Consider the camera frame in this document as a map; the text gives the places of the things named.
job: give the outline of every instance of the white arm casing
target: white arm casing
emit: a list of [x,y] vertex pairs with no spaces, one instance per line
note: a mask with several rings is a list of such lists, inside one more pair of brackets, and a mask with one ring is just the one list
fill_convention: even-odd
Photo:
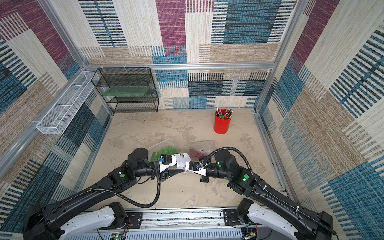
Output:
[[252,222],[260,223],[284,234],[292,240],[297,240],[294,235],[294,233],[297,232],[297,229],[274,211],[261,207],[256,202],[249,207],[248,211],[248,218]]
[[65,233],[61,235],[59,240],[69,239],[96,228],[108,227],[115,220],[113,215],[112,208],[108,206],[94,212],[77,215],[60,228]]

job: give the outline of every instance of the black robotic arm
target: black robotic arm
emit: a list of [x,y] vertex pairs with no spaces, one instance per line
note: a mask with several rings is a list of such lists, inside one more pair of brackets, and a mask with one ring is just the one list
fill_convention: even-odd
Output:
[[[238,152],[246,162],[247,168],[239,166],[235,157],[228,150]],[[210,162],[213,155],[215,155],[215,163]],[[167,161],[169,157],[164,156],[162,164],[169,164],[170,161]],[[24,240],[62,240],[67,238],[68,228],[65,225],[69,225],[68,221],[95,204],[115,195],[137,207],[153,206],[160,195],[160,182],[184,171],[183,169],[167,168],[159,172],[158,164],[158,162],[148,161],[146,149],[137,148],[128,155],[128,159],[120,167],[114,169],[89,188],[45,207],[41,206],[40,203],[32,205],[25,216]],[[336,234],[332,230],[332,217],[329,214],[316,213],[304,208],[270,187],[252,172],[245,156],[235,148],[217,149],[206,158],[201,158],[200,162],[190,162],[187,167],[196,173],[204,170],[205,174],[201,175],[201,182],[208,182],[210,177],[228,179],[228,187],[235,192],[265,204],[290,222],[297,229],[295,236],[298,240],[330,240],[332,234]],[[140,204],[121,194],[137,183],[136,177],[144,176],[150,176],[152,179],[156,177],[157,180],[156,197],[151,203]],[[251,222],[249,210],[252,209],[252,204],[253,201],[243,199],[239,205],[238,217],[244,222]],[[113,211],[113,218],[107,221],[105,216],[103,219],[104,226],[98,225],[98,227],[119,229],[125,226],[127,215],[120,203],[112,203],[105,209],[105,211]]]

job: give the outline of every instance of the green glass shelf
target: green glass shelf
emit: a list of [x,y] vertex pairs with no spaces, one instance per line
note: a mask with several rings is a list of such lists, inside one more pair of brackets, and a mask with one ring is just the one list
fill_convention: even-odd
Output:
[[111,87],[101,95],[115,97],[144,97],[148,91],[149,87]]

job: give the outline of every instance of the clear plastic bag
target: clear plastic bag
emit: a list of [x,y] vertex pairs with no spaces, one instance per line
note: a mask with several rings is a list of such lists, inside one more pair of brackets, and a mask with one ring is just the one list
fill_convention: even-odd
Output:
[[199,157],[208,156],[214,150],[216,147],[213,141],[193,142],[189,145],[189,156],[192,161],[198,162]]
[[149,161],[156,161],[161,155],[180,153],[180,147],[172,137],[148,148]]

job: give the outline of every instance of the patterned fabric wall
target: patterned fabric wall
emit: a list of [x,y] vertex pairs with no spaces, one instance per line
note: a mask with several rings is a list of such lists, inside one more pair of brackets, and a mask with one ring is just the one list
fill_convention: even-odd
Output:
[[38,134],[0,182],[0,230],[21,232],[28,207],[76,193],[110,114],[93,89],[63,135]]
[[52,0],[90,65],[274,61],[296,0]]
[[269,69],[152,70],[160,109],[256,106]]
[[384,239],[384,1],[310,0],[260,114],[304,206]]
[[[36,0],[0,0],[0,6],[2,155],[79,66]],[[40,195],[48,204],[79,189],[109,118],[93,90],[62,136],[35,137],[0,181],[1,231],[21,232]]]
[[37,0],[0,0],[0,155],[79,66]]

